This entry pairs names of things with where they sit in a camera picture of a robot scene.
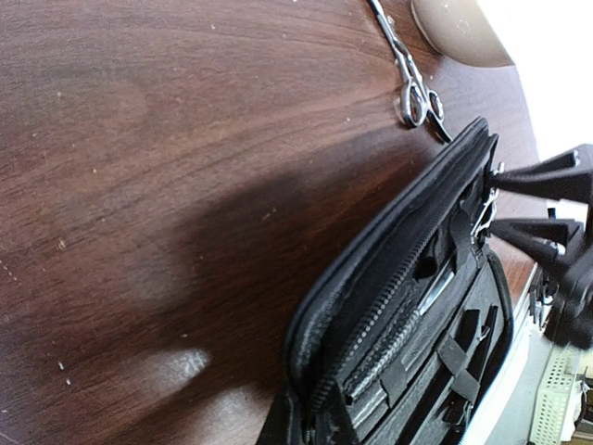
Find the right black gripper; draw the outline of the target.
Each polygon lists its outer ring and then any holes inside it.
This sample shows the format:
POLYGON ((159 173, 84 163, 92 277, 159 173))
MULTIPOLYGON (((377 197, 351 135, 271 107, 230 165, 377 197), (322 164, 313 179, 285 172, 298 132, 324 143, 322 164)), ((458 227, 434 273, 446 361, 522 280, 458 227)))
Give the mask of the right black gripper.
POLYGON ((498 173, 490 184, 515 194, 588 205, 561 205, 570 219, 504 219, 492 235, 553 270, 558 290, 544 336, 558 347, 592 349, 592 146, 577 146, 536 165, 498 173))

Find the silver thinning scissors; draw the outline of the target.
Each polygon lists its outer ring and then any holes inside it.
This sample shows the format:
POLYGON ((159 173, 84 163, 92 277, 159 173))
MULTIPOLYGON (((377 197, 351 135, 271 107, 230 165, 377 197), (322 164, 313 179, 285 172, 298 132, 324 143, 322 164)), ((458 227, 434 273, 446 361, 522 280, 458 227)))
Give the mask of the silver thinning scissors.
POLYGON ((450 143, 452 137, 444 125, 444 108, 438 93, 425 84, 410 50, 397 36, 394 19, 385 13, 379 1, 370 0, 368 4, 399 66, 402 79, 399 104, 403 122, 409 128, 428 123, 442 143, 450 143))

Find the black zippered tool case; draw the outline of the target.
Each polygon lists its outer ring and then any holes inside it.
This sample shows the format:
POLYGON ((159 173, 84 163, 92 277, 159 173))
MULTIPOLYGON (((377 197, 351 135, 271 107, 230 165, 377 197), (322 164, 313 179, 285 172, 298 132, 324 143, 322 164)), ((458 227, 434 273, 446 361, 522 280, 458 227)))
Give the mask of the black zippered tool case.
POLYGON ((472 121, 313 285, 259 443, 461 443, 513 333, 488 244, 497 144, 472 121))

